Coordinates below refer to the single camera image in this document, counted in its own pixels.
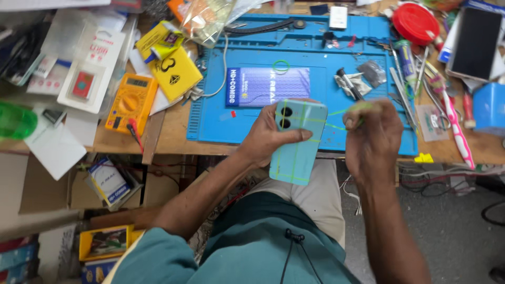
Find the yellow clip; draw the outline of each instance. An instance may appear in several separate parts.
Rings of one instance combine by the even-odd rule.
[[[415,157],[414,161],[416,161],[416,163],[434,163],[430,154],[423,153],[419,153],[419,157]]]

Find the red container lid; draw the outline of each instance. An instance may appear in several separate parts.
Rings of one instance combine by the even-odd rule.
[[[403,4],[394,11],[393,25],[405,39],[418,45],[429,45],[440,34],[435,17],[414,3]]]

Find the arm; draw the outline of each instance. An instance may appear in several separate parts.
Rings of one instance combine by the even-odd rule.
[[[377,283],[430,283],[395,192],[394,167],[403,131],[395,107],[389,100],[360,102],[343,119],[349,130],[345,161],[363,202],[368,256]]]
[[[202,181],[192,184],[162,208],[151,227],[190,239],[217,204],[252,169],[264,167],[281,145],[305,141],[312,132],[297,129],[278,132],[277,104],[266,106],[238,150],[221,162]]]

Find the person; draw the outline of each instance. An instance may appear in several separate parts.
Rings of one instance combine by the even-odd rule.
[[[308,186],[266,179],[214,223],[198,265],[187,241],[246,174],[308,130],[279,132],[262,109],[238,150],[171,199],[104,283],[358,283],[343,264],[344,220],[333,160],[316,160]],[[395,192],[403,124],[389,100],[358,102],[343,117],[345,162],[362,200],[377,283],[429,283]]]

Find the teal shirt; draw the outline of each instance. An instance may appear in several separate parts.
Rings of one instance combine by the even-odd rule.
[[[323,283],[359,283],[343,264],[342,247],[303,211],[275,194],[255,193],[215,221],[200,266],[183,238],[153,228],[120,263],[112,284],[280,283],[287,228],[305,236],[303,247]],[[319,283],[300,244],[293,243],[284,283]]]

